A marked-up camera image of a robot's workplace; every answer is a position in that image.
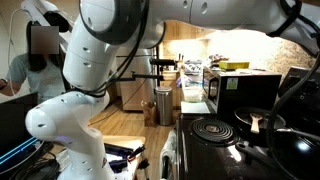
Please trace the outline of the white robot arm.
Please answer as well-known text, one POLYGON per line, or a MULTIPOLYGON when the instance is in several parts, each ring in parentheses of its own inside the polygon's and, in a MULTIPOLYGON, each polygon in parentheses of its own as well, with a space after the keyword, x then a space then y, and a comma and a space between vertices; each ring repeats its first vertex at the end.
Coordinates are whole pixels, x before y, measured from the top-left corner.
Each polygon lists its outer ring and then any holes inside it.
POLYGON ((32 136, 65 146, 70 163, 57 180, 114 180, 103 136, 88 122, 107 104, 104 87, 118 49, 154 47, 168 20, 255 30, 319 54, 320 7, 303 0, 79 0, 63 66, 72 88, 31 109, 25 120, 32 136))

